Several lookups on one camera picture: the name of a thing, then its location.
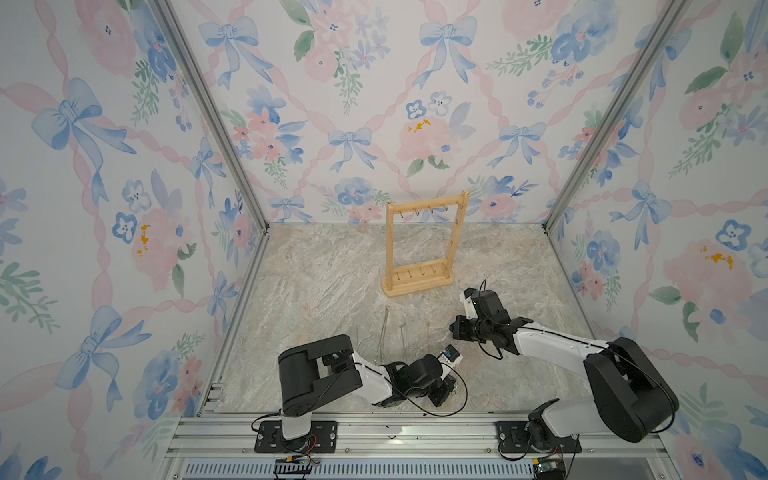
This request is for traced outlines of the wooden jewelry display stand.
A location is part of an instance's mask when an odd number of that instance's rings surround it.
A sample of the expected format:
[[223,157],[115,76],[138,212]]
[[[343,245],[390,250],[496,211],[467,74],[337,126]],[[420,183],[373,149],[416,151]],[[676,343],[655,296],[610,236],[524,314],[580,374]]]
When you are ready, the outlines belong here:
[[[453,267],[458,252],[463,225],[470,201],[470,192],[462,191],[458,195],[421,200],[410,203],[386,206],[386,260],[385,274],[382,278],[383,292],[390,298],[418,293],[426,290],[451,285],[454,281]],[[406,213],[421,213],[424,210],[434,213],[438,208],[457,209],[449,237],[446,254],[436,260],[396,267],[394,262],[394,219],[404,217]]]

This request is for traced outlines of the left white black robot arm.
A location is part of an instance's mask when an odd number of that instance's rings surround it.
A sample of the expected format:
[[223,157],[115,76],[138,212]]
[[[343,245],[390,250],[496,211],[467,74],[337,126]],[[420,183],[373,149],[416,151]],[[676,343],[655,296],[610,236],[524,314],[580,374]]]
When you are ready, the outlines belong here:
[[336,335],[285,350],[278,356],[282,395],[280,423],[285,440],[311,432],[311,415],[320,407],[355,394],[380,408],[426,397],[442,406],[460,381],[462,355],[447,346],[407,364],[376,365],[358,354],[348,335]]

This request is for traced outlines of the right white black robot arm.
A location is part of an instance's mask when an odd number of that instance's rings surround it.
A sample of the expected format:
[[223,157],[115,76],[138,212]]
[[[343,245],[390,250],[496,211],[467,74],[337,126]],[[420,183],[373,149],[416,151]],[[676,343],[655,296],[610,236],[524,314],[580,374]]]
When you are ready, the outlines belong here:
[[492,290],[468,288],[460,300],[465,313],[450,325],[455,340],[491,344],[498,360],[507,352],[546,361],[589,384],[587,396],[552,399],[531,411],[527,445],[544,451],[587,433],[612,433],[638,443],[674,423],[678,397],[634,340],[598,341],[512,318]]

